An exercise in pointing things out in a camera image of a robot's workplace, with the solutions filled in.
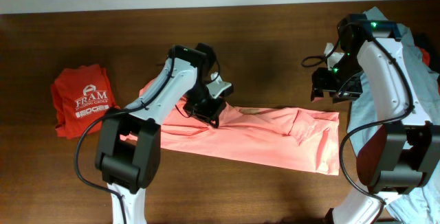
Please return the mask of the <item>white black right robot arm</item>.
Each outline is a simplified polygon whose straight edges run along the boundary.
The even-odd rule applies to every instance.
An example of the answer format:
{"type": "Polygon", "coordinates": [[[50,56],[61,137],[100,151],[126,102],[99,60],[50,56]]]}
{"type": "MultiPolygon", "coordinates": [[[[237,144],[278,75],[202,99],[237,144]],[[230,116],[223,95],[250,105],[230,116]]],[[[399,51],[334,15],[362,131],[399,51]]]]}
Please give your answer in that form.
{"type": "Polygon", "coordinates": [[[370,85],[374,135],[356,157],[351,192],[325,216],[326,223],[374,223],[384,208],[425,186],[439,161],[439,126],[421,106],[404,62],[402,35],[394,21],[350,14],[337,26],[341,55],[321,56],[311,77],[313,99],[356,100],[361,76],[370,85]]]}

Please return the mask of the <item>salmon pink t-shirt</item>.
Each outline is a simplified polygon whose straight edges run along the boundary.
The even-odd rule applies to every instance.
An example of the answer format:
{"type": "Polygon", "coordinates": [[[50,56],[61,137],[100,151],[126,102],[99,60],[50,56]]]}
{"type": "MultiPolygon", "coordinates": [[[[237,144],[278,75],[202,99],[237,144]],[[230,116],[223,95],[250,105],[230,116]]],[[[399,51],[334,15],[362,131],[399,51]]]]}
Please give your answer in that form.
{"type": "Polygon", "coordinates": [[[213,128],[180,110],[181,98],[162,125],[161,147],[324,175],[338,175],[337,112],[227,105],[213,128]]]}

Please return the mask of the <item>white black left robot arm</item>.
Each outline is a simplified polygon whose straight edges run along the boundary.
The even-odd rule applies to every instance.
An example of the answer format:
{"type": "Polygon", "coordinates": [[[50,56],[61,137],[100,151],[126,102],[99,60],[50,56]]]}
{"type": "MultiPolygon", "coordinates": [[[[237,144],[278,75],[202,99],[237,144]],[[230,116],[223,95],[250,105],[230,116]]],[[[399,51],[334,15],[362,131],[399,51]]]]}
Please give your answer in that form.
{"type": "Polygon", "coordinates": [[[161,159],[161,129],[181,98],[189,117],[214,128],[226,107],[223,99],[231,88],[219,73],[210,73],[218,63],[210,46],[170,48],[163,70],[152,85],[122,110],[109,110],[102,128],[95,166],[111,194],[114,223],[145,223],[146,188],[158,171],[161,159]]]}

